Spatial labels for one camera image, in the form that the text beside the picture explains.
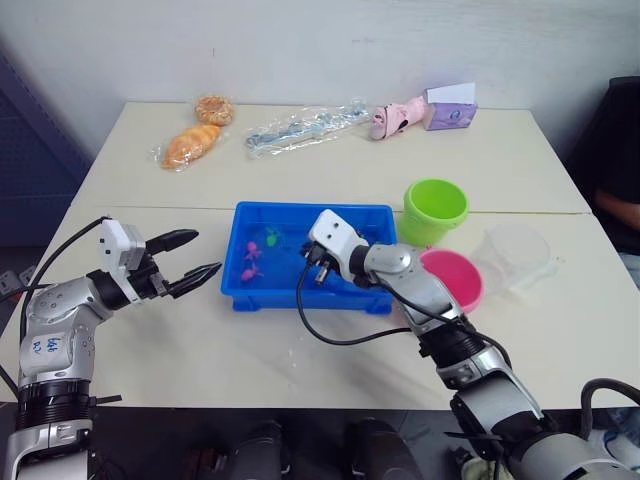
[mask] clear plastic cup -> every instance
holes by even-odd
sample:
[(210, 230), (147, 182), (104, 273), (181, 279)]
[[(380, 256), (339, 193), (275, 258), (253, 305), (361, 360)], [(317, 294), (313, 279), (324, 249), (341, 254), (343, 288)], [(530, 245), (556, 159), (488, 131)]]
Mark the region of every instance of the clear plastic cup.
[(489, 229), (470, 258), (482, 274), (487, 294), (532, 285), (555, 270), (545, 239), (522, 224)]

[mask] pink toy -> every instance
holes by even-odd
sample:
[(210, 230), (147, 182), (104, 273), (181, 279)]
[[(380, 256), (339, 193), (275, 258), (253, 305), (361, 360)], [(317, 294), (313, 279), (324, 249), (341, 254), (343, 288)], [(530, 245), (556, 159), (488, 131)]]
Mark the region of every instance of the pink toy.
[(484, 282), (467, 257), (451, 250), (430, 248), (420, 255), (420, 262), (444, 283), (465, 313), (478, 306), (484, 295)]
[(424, 95), (414, 97), (405, 105), (391, 103), (386, 107), (376, 108), (369, 135), (374, 140), (382, 140), (391, 135), (403, 132), (406, 127), (419, 122), (427, 111)]
[(258, 249), (258, 244), (256, 242), (247, 243), (247, 251), (249, 253), (244, 257), (246, 260), (255, 260), (262, 255), (262, 250)]
[(264, 277), (264, 275), (260, 273), (256, 264), (252, 263), (251, 268), (247, 268), (244, 272), (242, 272), (242, 275), (240, 275), (240, 280), (242, 280), (243, 282), (248, 282), (254, 277)]

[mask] clear plastic package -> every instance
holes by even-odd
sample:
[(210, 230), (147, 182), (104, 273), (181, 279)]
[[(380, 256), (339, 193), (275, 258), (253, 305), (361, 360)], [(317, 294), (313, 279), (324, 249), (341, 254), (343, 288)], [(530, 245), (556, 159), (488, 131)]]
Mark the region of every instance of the clear plastic package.
[(183, 171), (228, 136), (222, 127), (233, 120), (234, 107), (229, 98), (202, 95), (191, 103), (190, 108), (202, 125), (189, 127), (151, 150), (153, 161), (166, 170)]
[(348, 129), (370, 120), (365, 102), (354, 99), (339, 107), (302, 107), (299, 112), (275, 118), (247, 132), (245, 145), (251, 157), (277, 155), (338, 138)]
[(201, 95), (195, 100), (193, 111), (200, 123), (219, 127), (229, 125), (235, 113), (231, 100), (222, 95)]
[(195, 125), (151, 150), (153, 161), (165, 170), (181, 172), (221, 143), (227, 134), (216, 125)]

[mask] bread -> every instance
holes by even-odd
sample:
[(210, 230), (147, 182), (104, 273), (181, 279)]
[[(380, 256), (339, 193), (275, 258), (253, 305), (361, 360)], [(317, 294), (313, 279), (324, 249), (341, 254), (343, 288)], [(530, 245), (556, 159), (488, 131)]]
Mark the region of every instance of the bread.
[(169, 143), (162, 168), (174, 170), (197, 160), (213, 147), (219, 136), (220, 127), (215, 125), (187, 128)]
[(202, 123), (224, 127), (233, 120), (233, 105), (229, 99), (220, 95), (200, 97), (195, 110)]

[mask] purple box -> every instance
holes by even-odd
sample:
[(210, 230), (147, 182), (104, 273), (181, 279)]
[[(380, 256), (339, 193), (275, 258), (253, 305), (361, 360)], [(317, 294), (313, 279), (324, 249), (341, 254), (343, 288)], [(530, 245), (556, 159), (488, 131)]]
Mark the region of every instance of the purple box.
[(466, 128), (471, 125), (478, 106), (466, 103), (429, 103), (422, 120), (425, 130)]

